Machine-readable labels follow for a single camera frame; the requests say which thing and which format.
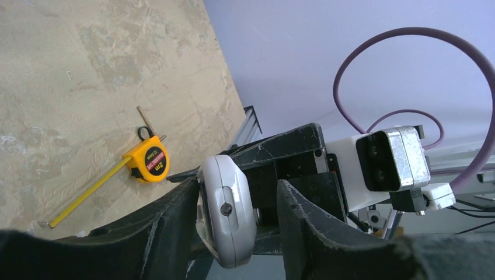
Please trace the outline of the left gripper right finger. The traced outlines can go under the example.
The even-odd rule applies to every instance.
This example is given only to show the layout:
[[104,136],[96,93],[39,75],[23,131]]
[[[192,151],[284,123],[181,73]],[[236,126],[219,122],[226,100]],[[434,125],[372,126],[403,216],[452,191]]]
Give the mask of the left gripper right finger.
[[277,186],[286,279],[430,279],[408,238],[363,233],[307,200],[287,180]]

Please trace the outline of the white remote control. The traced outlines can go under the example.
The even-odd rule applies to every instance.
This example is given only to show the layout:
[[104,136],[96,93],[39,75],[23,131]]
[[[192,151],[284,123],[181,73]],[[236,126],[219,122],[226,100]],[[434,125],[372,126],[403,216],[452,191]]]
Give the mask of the white remote control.
[[197,173],[200,193],[196,231],[223,268],[249,262],[257,225],[249,183],[228,155],[206,158]]

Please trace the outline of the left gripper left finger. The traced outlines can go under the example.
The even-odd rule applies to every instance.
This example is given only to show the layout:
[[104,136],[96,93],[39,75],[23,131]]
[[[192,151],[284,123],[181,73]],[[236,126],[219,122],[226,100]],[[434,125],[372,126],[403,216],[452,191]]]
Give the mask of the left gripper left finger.
[[185,279],[196,232],[198,182],[90,231],[46,240],[1,231],[2,279]]

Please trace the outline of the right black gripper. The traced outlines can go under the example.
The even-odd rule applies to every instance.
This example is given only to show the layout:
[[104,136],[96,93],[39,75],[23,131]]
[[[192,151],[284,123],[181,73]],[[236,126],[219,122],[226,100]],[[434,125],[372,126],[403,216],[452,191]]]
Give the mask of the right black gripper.
[[276,208],[279,180],[287,180],[307,200],[342,222],[347,221],[348,206],[337,156],[327,148],[319,124],[234,145],[221,154],[229,156],[247,177],[259,220],[255,255],[281,255]]

